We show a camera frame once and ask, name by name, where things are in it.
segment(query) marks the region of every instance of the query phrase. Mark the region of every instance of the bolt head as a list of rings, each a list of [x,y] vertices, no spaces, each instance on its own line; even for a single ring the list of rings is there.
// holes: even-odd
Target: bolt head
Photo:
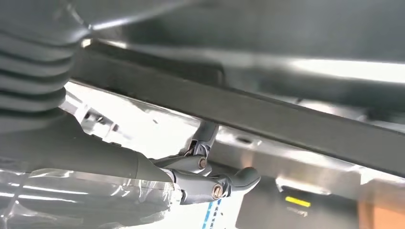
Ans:
[[[214,199],[219,199],[222,196],[222,185],[216,184],[213,188],[213,198]]]
[[[207,167],[207,159],[205,157],[201,157],[198,161],[198,168],[204,169],[205,167]]]

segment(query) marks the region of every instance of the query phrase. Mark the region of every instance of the metal beam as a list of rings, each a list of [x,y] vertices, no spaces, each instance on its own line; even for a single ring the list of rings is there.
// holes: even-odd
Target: metal beam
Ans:
[[[95,43],[77,56],[73,78],[302,149],[405,175],[405,135],[275,99],[189,80],[221,71]]]

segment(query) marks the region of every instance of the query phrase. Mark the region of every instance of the yellow sticker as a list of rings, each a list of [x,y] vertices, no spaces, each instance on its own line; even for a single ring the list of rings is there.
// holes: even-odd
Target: yellow sticker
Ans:
[[[301,206],[304,206],[304,207],[307,207],[307,208],[309,208],[311,206],[311,203],[306,202],[304,200],[294,198],[294,197],[286,197],[286,201],[294,203],[294,204],[298,204],[298,205],[301,205]]]

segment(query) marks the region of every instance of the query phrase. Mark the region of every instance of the clear plastic sheet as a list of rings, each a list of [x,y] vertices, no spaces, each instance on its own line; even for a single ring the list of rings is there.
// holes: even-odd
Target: clear plastic sheet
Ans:
[[[176,184],[59,169],[0,170],[2,229],[119,229],[160,221]]]

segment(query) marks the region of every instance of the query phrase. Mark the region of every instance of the gray metal part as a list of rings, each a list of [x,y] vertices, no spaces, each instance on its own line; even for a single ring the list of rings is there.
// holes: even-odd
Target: gray metal part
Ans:
[[[274,185],[277,185],[277,178],[282,178],[293,181],[301,189],[305,189],[305,185],[311,185],[327,190],[334,196],[367,202],[405,214],[405,199],[401,198],[404,186],[402,178],[377,171],[362,172],[356,169],[358,166],[355,164],[305,152],[263,138],[261,140],[262,144],[254,148],[227,145],[217,141],[209,160],[236,169],[256,168],[263,178],[258,189],[263,185],[269,186],[268,178],[276,180]],[[272,208],[265,203],[260,206],[265,209]]]
[[[285,200],[287,196],[308,201],[311,206],[289,203]],[[329,229],[358,229],[361,227],[357,205],[355,200],[337,196],[280,193],[273,178],[263,177],[257,188],[244,197],[236,227],[313,229],[328,225]]]
[[[210,164],[207,164],[207,166],[201,172],[199,172],[198,174],[201,175],[201,176],[206,177],[210,173],[212,173],[212,171],[213,171],[212,166]]]
[[[181,204],[196,204],[213,202],[213,188],[219,183],[214,179],[206,178],[200,175],[185,171],[172,170],[175,177],[174,182],[178,184],[183,191]]]
[[[95,44],[79,53],[73,78],[302,149],[405,175],[402,163],[405,156],[401,153],[405,147],[404,134],[186,80],[187,75],[217,77],[218,73],[217,69]]]
[[[202,156],[170,156],[162,159],[152,160],[152,163],[160,168],[170,168],[176,170],[183,170],[192,173],[202,172],[203,169],[199,168],[198,163]]]
[[[377,81],[347,80],[292,64],[403,63],[404,9],[401,0],[207,0],[103,36],[139,52],[217,64],[227,87],[250,93],[405,111],[404,84],[379,81],[394,70]]]
[[[2,112],[0,126],[1,158],[26,164],[27,172],[56,168],[170,182],[144,155],[85,134],[59,108],[41,115]]]
[[[138,23],[193,2],[196,0],[74,0],[72,7],[89,28],[102,30]]]
[[[219,175],[216,180],[224,188],[224,196],[230,197],[237,194],[246,194],[259,183],[261,176],[252,167],[243,168],[235,175]]]
[[[190,148],[194,155],[208,156],[218,133],[219,125],[202,120],[200,126],[192,137]]]

